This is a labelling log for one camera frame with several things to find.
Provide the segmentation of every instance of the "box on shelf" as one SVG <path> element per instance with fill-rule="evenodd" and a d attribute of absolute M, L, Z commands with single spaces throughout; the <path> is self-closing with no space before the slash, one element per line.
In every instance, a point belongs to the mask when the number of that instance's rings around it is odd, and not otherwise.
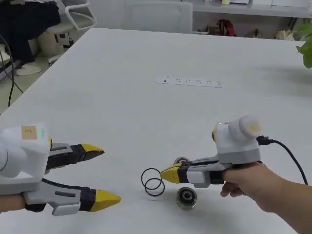
<path fill-rule="evenodd" d="M 292 6 L 293 0 L 273 0 L 272 5 L 273 6 Z"/>
<path fill-rule="evenodd" d="M 230 3 L 248 4 L 249 0 L 230 0 Z"/>
<path fill-rule="evenodd" d="M 271 6 L 273 0 L 253 0 L 253 4 L 260 4 L 260 5 L 269 5 Z"/>

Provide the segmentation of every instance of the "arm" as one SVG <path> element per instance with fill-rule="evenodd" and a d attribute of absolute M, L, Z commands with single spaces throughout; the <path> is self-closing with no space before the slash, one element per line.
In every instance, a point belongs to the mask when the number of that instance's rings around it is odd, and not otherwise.
<path fill-rule="evenodd" d="M 266 212 L 275 213 L 299 234 L 312 233 L 312 187 L 287 181 L 253 163 L 224 173 L 221 196 L 248 195 Z"/>
<path fill-rule="evenodd" d="M 285 181 L 273 212 L 300 234 L 312 232 L 312 187 Z"/>

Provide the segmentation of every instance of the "metal bearing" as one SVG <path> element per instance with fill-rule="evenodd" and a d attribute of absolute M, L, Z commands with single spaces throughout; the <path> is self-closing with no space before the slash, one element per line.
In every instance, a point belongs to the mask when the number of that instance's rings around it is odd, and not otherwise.
<path fill-rule="evenodd" d="M 181 209 L 189 211 L 196 205 L 197 194 L 193 189 L 183 187 L 177 192 L 175 201 Z"/>
<path fill-rule="evenodd" d="M 190 162 L 190 160 L 189 160 L 187 157 L 178 157 L 178 158 L 175 160 L 175 164 L 177 164 L 177 163 L 183 163 L 183 162 Z"/>

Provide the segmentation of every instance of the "white chair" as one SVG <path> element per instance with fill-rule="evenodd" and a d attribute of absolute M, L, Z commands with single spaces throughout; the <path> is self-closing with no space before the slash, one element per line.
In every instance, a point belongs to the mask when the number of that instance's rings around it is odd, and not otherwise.
<path fill-rule="evenodd" d="M 192 33 L 193 5 L 180 1 L 126 3 L 124 29 L 168 33 Z"/>
<path fill-rule="evenodd" d="M 70 35 L 73 31 L 80 31 L 94 27 L 97 23 L 90 9 L 89 0 L 61 0 L 65 5 L 65 14 L 61 14 L 61 23 L 48 28 L 48 33 L 57 35 L 68 34 L 69 47 L 74 44 Z"/>

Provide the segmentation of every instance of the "potted plant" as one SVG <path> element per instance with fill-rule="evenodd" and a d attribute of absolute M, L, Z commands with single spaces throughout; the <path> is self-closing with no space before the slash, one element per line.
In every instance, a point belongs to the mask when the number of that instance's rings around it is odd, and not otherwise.
<path fill-rule="evenodd" d="M 307 68 L 312 67 L 312 24 L 303 24 L 296 31 L 300 36 L 306 38 L 306 42 L 300 47 L 297 46 L 299 53 L 303 55 L 303 64 Z"/>

